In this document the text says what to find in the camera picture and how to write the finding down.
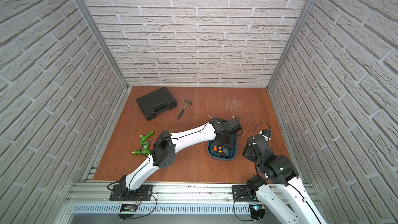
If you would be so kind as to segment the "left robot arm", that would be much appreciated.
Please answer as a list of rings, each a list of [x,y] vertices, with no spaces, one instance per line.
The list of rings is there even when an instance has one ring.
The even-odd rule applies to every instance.
[[[128,191],[138,190],[154,172],[173,164],[175,155],[179,151],[198,143],[214,141],[224,134],[234,135],[241,130],[242,127],[237,118],[230,120],[214,118],[202,126],[184,132],[163,131],[154,142],[144,162],[135,171],[122,176],[119,180],[121,196]]]

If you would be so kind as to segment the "teal storage tray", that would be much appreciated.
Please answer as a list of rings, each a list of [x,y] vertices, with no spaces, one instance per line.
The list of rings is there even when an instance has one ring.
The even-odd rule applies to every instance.
[[[231,161],[237,155],[237,141],[238,138],[231,139],[232,147],[219,147],[214,141],[209,141],[207,145],[207,152],[210,157],[221,160],[221,161]]]

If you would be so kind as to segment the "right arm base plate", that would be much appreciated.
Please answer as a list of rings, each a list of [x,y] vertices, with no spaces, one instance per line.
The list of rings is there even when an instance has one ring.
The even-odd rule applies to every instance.
[[[261,185],[260,187],[249,186],[249,185],[233,185],[232,186],[232,196],[234,203],[248,203],[259,205],[262,203],[257,198],[257,193],[262,193],[264,197],[270,198],[273,196],[274,192],[269,185]]]

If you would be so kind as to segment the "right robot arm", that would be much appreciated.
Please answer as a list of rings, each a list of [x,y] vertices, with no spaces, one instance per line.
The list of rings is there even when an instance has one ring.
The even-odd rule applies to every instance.
[[[246,181],[246,194],[264,204],[282,224],[325,224],[291,160],[275,155],[263,132],[247,139],[243,157],[257,175]]]

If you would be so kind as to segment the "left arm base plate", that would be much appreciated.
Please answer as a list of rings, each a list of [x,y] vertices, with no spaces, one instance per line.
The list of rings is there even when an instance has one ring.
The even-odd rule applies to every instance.
[[[110,201],[143,201],[148,202],[151,199],[153,185],[143,184],[136,191],[122,191],[120,185],[113,185],[111,194],[109,197]]]

